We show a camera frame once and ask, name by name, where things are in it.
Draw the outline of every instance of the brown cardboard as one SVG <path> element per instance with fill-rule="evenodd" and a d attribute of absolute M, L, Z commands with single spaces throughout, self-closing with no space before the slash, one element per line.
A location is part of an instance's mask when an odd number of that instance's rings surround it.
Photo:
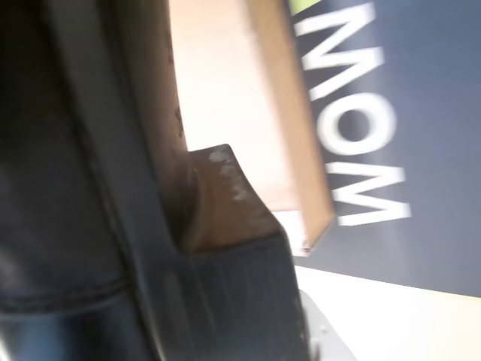
<path fill-rule="evenodd" d="M 247 7 L 269 90 L 277 105 L 307 231 L 307 245 L 312 246 L 331 222 L 334 211 L 286 9 L 281 0 L 248 0 Z"/>

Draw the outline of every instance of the leather seam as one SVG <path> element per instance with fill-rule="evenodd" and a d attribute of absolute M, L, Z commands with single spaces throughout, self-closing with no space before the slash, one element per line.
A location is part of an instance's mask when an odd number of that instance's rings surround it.
<path fill-rule="evenodd" d="M 81 287 L 48 296 L 0 297 L 0 312 L 66 311 L 100 302 L 127 290 L 129 282 L 123 278 L 106 284 Z"/>

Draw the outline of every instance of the black leather chair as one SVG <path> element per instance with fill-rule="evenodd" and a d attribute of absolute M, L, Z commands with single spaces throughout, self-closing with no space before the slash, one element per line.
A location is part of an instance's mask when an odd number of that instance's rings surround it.
<path fill-rule="evenodd" d="M 0 4 L 0 360 L 307 360 L 282 228 L 186 151 L 165 3 Z"/>

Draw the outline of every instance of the green strip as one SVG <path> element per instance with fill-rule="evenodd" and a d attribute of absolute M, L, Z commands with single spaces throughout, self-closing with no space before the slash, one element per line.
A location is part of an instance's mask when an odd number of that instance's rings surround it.
<path fill-rule="evenodd" d="M 300 13 L 320 1 L 321 0 L 289 0 L 291 13 L 292 15 Z"/>

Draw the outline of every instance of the cardboard box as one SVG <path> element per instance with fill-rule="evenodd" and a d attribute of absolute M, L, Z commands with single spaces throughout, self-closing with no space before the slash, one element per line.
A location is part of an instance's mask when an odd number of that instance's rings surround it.
<path fill-rule="evenodd" d="M 171 13 L 189 149 L 230 144 L 294 254 L 305 254 L 334 213 L 286 9 L 177 0 Z"/>

